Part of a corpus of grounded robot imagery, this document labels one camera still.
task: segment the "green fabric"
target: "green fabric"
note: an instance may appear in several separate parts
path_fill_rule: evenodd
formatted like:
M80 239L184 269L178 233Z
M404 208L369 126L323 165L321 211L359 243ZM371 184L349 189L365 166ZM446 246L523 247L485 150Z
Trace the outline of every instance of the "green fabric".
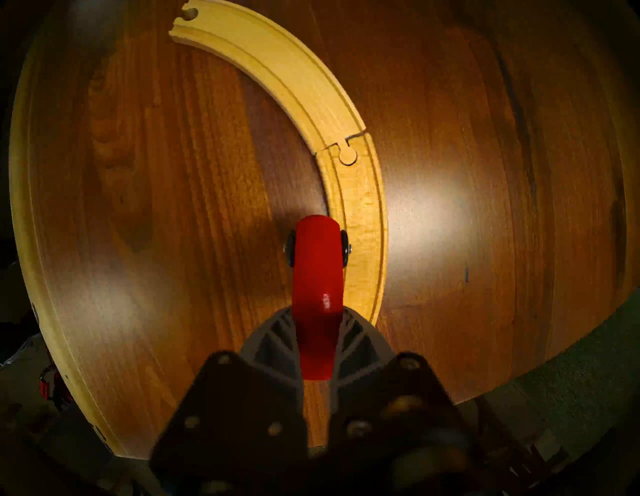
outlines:
M625 413L640 378L640 291L564 353L516 379L577 458Z

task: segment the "round wooden tabletop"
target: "round wooden tabletop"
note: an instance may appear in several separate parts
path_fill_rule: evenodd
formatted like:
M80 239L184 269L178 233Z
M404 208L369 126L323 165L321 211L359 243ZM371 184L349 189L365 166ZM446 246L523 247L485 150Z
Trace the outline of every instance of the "round wooden tabletop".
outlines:
M375 140L389 229L378 328L455 401L556 355L640 282L639 23L623 2L593 4L243 2L320 57ZM171 41L181 6L55 8L13 112L29 295L122 456L148 455L210 353L290 304L287 233L326 214L278 104ZM311 444L325 440L325 389L306 386Z

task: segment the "mounting hole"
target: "mounting hole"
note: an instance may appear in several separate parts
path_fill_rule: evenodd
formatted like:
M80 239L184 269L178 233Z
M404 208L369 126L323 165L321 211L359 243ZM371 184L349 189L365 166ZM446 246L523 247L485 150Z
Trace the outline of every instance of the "mounting hole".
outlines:
M408 356L400 360L400 366L405 370L414 371L420 368L420 362L418 362L418 360L416 360L415 358L411 358L410 356Z
M198 17L198 9L195 7L188 8L187 10L182 11L182 18L184 20L193 20Z
M350 438L360 438L371 432L372 426L366 420L352 420L347 424L347 436Z
M279 422L272 422L269 428L267 429L267 434L269 436L277 436L282 432L282 424Z
M184 428L185 429L196 429L200 425L200 417L197 415L190 415L186 419L184 419Z

